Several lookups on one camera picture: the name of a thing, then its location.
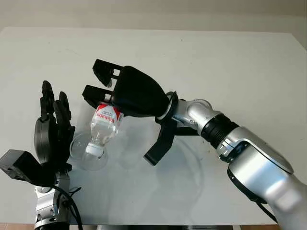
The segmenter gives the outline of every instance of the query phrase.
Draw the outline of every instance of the black cable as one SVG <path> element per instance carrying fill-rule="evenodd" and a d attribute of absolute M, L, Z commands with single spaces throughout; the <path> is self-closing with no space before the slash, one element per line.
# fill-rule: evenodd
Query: black cable
<path fill-rule="evenodd" d="M 67 192 L 65 192 L 65 190 L 63 190 L 63 189 L 61 189 L 61 188 L 59 188 L 59 187 L 57 187 L 55 185 L 51 185 L 49 187 L 58 190 L 60 193 L 62 193 L 68 199 L 69 203 L 71 204 L 71 206 L 73 207 L 73 209 L 75 211 L 75 214 L 76 214 L 76 218 L 75 219 L 76 219 L 77 224 L 78 224 L 78 229 L 79 230 L 83 230 L 83 226 L 82 226 L 82 221 L 81 221 L 79 210 L 77 208 L 76 203 L 71 198 L 71 196 Z"/>
<path fill-rule="evenodd" d="M 261 203 L 256 202 L 256 204 L 259 208 L 261 208 L 262 211 L 265 212 L 265 214 L 267 214 L 272 220 L 274 220 L 278 224 L 276 217 L 269 210 L 267 210 Z"/>
<path fill-rule="evenodd" d="M 69 210 L 71 211 L 72 216 L 77 219 L 76 214 L 73 212 L 71 205 L 69 206 Z"/>
<path fill-rule="evenodd" d="M 71 194 L 71 197 L 72 197 L 72 195 L 74 195 L 76 192 L 79 192 L 81 189 L 82 189 L 82 188 L 79 187 L 79 188 L 77 188 L 76 190 L 70 191 L 69 193 Z"/>

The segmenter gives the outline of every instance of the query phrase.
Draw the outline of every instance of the clear plastic cup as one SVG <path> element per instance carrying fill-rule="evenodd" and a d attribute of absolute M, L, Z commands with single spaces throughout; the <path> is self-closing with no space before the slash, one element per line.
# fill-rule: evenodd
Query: clear plastic cup
<path fill-rule="evenodd" d="M 82 132 L 74 137 L 70 146 L 71 157 L 74 158 L 77 163 L 86 170 L 99 170 L 102 169 L 108 159 L 106 147 L 101 148 L 101 154 L 89 154 L 85 149 L 88 143 L 91 141 L 90 132 Z"/>

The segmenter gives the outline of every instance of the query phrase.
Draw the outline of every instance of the bottle label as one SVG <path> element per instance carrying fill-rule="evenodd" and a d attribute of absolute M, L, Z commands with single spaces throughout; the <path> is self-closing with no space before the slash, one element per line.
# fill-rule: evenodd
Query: bottle label
<path fill-rule="evenodd" d="M 120 125 L 124 114 L 118 111 L 110 104 L 101 103 L 94 114 L 93 119 L 107 123 L 114 123 L 117 127 Z"/>

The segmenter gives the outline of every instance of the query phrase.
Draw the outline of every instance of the table surface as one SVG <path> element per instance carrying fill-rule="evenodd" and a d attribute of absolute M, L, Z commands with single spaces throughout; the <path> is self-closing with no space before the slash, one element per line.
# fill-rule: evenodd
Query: table surface
<path fill-rule="evenodd" d="M 88 124 L 93 109 L 86 84 L 102 87 L 96 58 L 131 65 L 180 98 L 203 98 L 265 139 L 307 183 L 306 51 L 290 34 L 8 27 L 0 33 L 0 156 L 8 149 L 35 155 L 41 84 L 67 93 L 73 125 Z M 125 118 L 108 146 L 105 168 L 77 165 L 71 187 L 85 224 L 268 224 L 272 221 L 226 175 L 200 137 L 176 138 L 156 167 L 142 155 L 159 126 Z M 32 185 L 0 173 L 0 222 L 33 223 Z"/>

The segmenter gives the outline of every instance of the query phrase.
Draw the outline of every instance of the white bottle cap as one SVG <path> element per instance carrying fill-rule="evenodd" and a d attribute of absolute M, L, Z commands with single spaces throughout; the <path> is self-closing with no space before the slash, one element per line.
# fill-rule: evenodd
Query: white bottle cap
<path fill-rule="evenodd" d="M 101 157 L 104 153 L 104 147 L 90 142 L 86 146 L 85 152 L 87 154 L 91 154 L 91 155 L 94 155 L 94 156 L 97 156 L 97 157 Z"/>

